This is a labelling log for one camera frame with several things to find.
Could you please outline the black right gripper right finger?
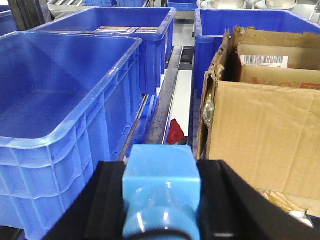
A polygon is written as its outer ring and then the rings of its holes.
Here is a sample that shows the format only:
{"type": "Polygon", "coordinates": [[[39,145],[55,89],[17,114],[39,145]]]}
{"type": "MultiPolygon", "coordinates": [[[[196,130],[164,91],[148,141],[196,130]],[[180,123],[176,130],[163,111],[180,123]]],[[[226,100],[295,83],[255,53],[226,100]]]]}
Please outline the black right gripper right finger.
{"type": "Polygon", "coordinates": [[[203,240],[318,240],[311,228],[266,200],[222,160],[198,160],[203,240]]]}

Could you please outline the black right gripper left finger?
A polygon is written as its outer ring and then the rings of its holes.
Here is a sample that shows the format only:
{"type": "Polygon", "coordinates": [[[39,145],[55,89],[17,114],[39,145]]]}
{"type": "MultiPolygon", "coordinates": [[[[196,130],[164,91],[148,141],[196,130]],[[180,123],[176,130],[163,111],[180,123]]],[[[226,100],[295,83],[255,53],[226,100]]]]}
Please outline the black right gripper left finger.
{"type": "Polygon", "coordinates": [[[91,179],[44,240],[121,240],[125,163],[100,161],[91,179]]]}

